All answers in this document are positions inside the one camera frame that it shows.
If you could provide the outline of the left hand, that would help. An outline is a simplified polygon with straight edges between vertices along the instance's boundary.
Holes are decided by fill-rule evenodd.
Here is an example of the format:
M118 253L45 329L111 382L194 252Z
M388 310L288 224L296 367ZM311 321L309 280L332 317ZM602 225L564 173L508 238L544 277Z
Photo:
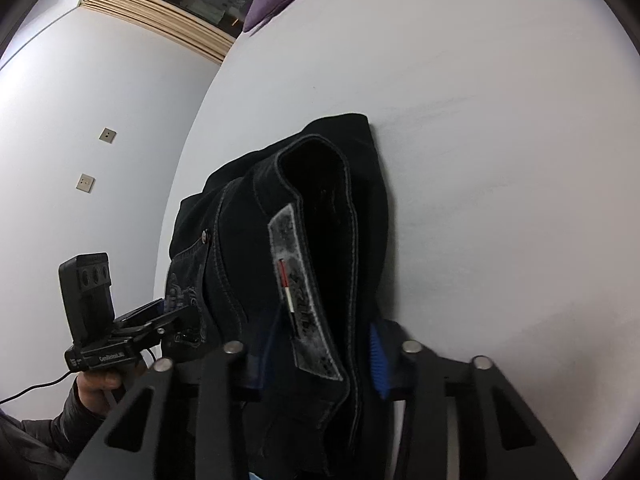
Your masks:
M115 404L113 392L122 385L116 372L80 372L75 379L78 399L91 413L105 417Z

